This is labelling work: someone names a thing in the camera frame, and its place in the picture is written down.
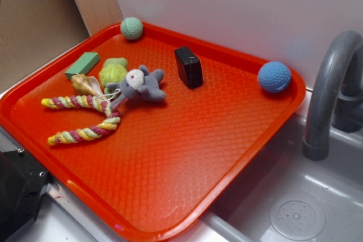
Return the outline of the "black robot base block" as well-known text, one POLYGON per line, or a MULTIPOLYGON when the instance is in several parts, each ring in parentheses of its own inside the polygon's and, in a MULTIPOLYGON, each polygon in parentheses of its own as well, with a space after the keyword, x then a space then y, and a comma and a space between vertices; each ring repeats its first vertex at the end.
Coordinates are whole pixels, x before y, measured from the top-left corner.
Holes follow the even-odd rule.
POLYGON ((11 241, 36 222, 49 179, 29 151, 1 152, 1 241, 11 241))

